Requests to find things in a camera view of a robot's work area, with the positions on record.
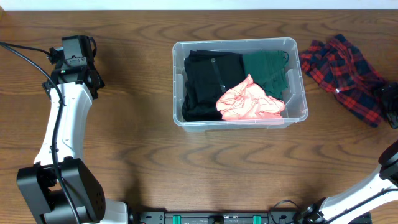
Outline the red plaid flannel shirt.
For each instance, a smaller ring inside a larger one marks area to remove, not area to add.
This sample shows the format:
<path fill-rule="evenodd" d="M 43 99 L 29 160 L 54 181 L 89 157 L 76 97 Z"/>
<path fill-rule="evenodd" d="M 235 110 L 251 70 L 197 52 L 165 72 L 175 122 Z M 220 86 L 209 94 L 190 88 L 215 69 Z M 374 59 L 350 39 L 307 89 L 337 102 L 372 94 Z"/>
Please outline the red plaid flannel shirt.
<path fill-rule="evenodd" d="M 373 128 L 380 125 L 384 115 L 374 91 L 387 82 L 344 35 L 313 40 L 299 59 L 302 71 L 350 113 Z"/>

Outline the dark green cloth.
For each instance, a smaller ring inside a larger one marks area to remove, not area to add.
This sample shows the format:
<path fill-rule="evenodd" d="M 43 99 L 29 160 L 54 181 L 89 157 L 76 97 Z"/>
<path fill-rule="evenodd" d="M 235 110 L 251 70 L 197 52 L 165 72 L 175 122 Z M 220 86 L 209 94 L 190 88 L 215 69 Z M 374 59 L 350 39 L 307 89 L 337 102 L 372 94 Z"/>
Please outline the dark green cloth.
<path fill-rule="evenodd" d="M 282 50 L 261 50 L 242 55 L 245 75 L 250 75 L 254 83 L 266 93 L 283 100 L 282 92 L 288 88 L 285 67 L 289 55 Z"/>

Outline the pink garment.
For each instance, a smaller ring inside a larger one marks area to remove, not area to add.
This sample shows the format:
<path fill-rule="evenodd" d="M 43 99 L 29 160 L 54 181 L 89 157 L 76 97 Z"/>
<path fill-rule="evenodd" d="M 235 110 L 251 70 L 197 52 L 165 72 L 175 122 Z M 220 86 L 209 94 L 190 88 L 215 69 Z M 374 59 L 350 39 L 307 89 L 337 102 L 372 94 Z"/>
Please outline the pink garment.
<path fill-rule="evenodd" d="M 285 103 L 265 91 L 249 74 L 240 84 L 229 89 L 216 102 L 222 120 L 281 119 Z"/>

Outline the black cloth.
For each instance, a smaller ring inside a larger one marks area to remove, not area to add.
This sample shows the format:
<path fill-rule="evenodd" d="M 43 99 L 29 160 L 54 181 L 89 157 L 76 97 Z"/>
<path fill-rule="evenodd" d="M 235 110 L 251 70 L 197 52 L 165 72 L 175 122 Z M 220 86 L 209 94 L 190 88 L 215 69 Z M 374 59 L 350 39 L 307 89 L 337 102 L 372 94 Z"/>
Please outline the black cloth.
<path fill-rule="evenodd" d="M 192 50 L 185 71 L 199 103 L 216 102 L 245 79 L 242 56 L 231 52 Z"/>

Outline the large black garment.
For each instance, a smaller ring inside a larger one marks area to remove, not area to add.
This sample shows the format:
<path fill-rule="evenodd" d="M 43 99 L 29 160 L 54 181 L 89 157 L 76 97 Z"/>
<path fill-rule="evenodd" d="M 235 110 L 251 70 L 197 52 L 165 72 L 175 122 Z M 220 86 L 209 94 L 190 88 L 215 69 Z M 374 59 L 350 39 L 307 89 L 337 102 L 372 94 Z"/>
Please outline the large black garment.
<path fill-rule="evenodd" d="M 182 115 L 187 122 L 219 121 L 222 119 L 221 113 L 216 109 L 216 101 L 199 102 L 196 92 L 189 88 L 186 90 L 182 105 Z"/>

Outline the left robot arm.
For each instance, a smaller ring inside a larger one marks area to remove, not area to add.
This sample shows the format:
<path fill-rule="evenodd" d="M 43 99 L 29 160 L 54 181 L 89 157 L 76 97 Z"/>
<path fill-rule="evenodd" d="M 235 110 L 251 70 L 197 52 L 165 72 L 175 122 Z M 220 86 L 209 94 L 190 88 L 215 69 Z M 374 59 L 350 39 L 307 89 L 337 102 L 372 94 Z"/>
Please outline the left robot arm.
<path fill-rule="evenodd" d="M 34 163 L 19 169 L 17 186 L 36 223 L 129 223 L 124 202 L 106 199 L 83 161 L 88 112 L 104 82 L 94 65 L 92 37 L 64 37 L 51 48 L 55 65 L 42 86 L 51 109 L 44 141 Z"/>

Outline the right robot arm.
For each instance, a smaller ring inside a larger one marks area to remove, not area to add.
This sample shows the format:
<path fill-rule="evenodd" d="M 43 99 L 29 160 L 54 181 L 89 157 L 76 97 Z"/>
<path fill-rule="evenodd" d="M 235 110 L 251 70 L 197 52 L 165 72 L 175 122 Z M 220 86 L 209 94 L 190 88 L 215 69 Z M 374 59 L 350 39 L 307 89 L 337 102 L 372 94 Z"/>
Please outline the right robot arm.
<path fill-rule="evenodd" d="M 397 142 L 381 154 L 378 163 L 360 183 L 297 213 L 294 222 L 349 223 L 374 208 L 397 200 Z"/>

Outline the clear plastic storage bin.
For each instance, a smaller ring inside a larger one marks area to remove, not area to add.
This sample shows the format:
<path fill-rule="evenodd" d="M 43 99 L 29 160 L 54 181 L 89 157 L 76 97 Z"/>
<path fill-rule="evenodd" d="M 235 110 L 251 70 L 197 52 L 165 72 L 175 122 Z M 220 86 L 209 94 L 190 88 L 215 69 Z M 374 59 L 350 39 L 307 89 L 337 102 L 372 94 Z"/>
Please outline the clear plastic storage bin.
<path fill-rule="evenodd" d="M 248 54 L 260 50 L 283 50 L 289 55 L 285 67 L 288 89 L 282 92 L 285 110 L 281 119 L 238 120 L 238 121 L 198 121 L 188 122 L 182 116 L 182 106 L 186 95 L 187 75 L 184 60 L 192 50 L 211 50 Z M 309 111 L 303 76 L 300 67 L 297 43 L 290 37 L 238 40 L 206 40 L 177 42 L 172 47 L 173 58 L 173 120 L 186 132 L 203 132 L 217 129 L 268 128 L 281 129 L 291 124 L 305 121 Z"/>

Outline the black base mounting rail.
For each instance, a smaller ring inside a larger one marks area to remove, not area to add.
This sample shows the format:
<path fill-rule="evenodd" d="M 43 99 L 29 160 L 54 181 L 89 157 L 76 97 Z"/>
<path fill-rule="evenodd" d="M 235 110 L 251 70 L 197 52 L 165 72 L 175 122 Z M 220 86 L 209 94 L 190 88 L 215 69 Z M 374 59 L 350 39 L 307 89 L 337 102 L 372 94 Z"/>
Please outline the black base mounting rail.
<path fill-rule="evenodd" d="M 295 221 L 293 211 L 268 213 L 170 213 L 142 212 L 134 217 L 134 223 L 143 224 L 270 224 L 302 223 Z"/>

